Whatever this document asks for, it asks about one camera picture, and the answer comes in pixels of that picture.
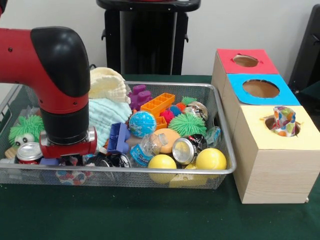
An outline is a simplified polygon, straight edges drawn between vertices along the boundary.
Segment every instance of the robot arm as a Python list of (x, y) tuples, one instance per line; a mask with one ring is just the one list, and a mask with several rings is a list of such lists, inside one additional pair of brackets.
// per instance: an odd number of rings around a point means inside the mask
[[(0, 12), (6, 3), (0, 0)], [(66, 27), (0, 28), (0, 56), (0, 83), (27, 85), (38, 97), (43, 155), (94, 152), (97, 139), (88, 130), (89, 61), (79, 35)]]
[(0, 0), (0, 17), (1, 17), (1, 14), (5, 12), (7, 1), (8, 0)]

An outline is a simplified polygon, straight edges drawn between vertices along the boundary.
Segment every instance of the silver can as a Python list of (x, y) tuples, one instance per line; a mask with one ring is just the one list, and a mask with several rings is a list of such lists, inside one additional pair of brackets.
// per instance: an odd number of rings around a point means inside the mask
[(38, 142), (27, 142), (21, 145), (16, 152), (20, 164), (39, 164), (43, 154)]
[(172, 155), (182, 165), (193, 164), (198, 154), (207, 147), (207, 141), (201, 134), (180, 137), (173, 144)]

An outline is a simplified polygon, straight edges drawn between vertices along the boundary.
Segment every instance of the wooden box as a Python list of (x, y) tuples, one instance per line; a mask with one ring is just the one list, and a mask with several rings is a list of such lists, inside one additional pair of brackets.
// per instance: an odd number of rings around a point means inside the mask
[[(304, 203), (320, 171), (320, 133), (266, 52), (218, 49), (211, 84), (228, 123), (242, 203)], [(268, 129), (275, 106), (296, 112), (297, 136)]]
[(243, 204), (304, 203), (320, 171), (320, 133), (302, 106), (291, 106), (300, 129), (296, 136), (269, 130), (274, 106), (240, 107), (232, 145), (233, 173)]

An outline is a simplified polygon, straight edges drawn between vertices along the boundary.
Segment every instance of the orange lego brick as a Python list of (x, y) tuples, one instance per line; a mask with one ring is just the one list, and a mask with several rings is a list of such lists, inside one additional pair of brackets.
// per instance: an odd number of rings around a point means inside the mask
[(175, 97), (175, 95), (170, 93), (162, 93), (156, 98), (143, 104), (141, 106), (141, 111), (147, 111), (157, 118), (161, 112), (170, 107), (170, 105), (175, 101)]
[(168, 124), (163, 116), (156, 117), (155, 121), (156, 121), (156, 129), (155, 130), (166, 129), (168, 126)]

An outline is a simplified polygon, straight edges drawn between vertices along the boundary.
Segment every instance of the metal basket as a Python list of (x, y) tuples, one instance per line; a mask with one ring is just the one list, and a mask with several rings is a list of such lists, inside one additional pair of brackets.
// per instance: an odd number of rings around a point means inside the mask
[[(175, 103), (181, 102), (183, 96), (197, 98), (208, 109), (207, 128), (214, 122), (221, 127), (222, 141), (217, 146), (227, 159), (225, 170), (186, 170), (186, 169), (148, 169), (116, 168), (87, 166), (48, 166), (0, 163), (0, 183), (62, 185), (57, 179), (57, 171), (76, 173), (91, 172), (92, 176), (83, 183), (85, 186), (141, 187), (141, 188), (192, 188), (217, 189), (227, 174), (236, 169), (236, 160), (229, 137), (226, 119), (217, 89), (210, 84), (167, 83), (167, 82), (127, 82), (130, 87), (145, 84), (156, 97), (162, 93), (176, 94)], [(15, 85), (0, 105), (0, 158), (10, 148), (8, 135), (21, 110), (38, 107), (38, 100), (33, 90), (24, 85)], [(160, 184), (173, 177), (181, 180), (175, 185)]]

